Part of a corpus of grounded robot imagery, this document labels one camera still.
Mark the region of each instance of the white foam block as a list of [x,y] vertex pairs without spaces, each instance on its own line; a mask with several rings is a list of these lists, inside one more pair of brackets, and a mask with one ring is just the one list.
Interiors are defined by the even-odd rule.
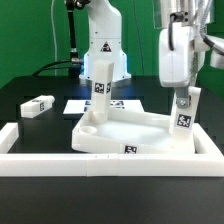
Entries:
[[7,153],[18,137],[18,124],[7,123],[0,131],[0,153]]

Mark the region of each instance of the upright white block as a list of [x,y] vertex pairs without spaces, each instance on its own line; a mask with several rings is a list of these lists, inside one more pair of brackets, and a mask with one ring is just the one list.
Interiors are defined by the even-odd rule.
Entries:
[[114,63],[106,60],[95,62],[92,84],[91,110],[95,123],[107,121],[110,108]]

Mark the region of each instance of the black label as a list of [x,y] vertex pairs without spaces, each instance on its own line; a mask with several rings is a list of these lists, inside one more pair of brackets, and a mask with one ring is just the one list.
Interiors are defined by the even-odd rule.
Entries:
[[40,111],[44,110],[44,102],[40,104]]
[[178,120],[177,120],[177,126],[189,128],[191,124],[191,116],[179,114]]
[[104,93],[104,84],[96,82],[95,83],[95,92],[103,94]]
[[125,150],[124,150],[124,153],[125,154],[136,154],[137,153],[137,147],[136,146],[129,146],[129,145],[126,145],[125,146]]

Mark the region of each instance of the lying white block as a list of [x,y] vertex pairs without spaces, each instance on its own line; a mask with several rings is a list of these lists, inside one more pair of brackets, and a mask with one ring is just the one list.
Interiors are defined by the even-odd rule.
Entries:
[[7,123],[0,131],[0,153],[7,153],[18,137],[18,124]]
[[39,96],[20,105],[21,117],[34,118],[52,107],[53,96]]

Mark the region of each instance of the white block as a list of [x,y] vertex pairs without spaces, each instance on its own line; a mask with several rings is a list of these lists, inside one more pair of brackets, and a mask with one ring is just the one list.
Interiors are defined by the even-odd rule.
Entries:
[[0,131],[0,153],[7,153],[18,137],[18,124],[7,123]]
[[39,96],[20,105],[21,117],[34,118],[49,110],[54,102],[53,96]]
[[91,110],[95,123],[107,121],[110,108],[111,88],[114,63],[99,60],[94,65],[94,81],[92,84]]

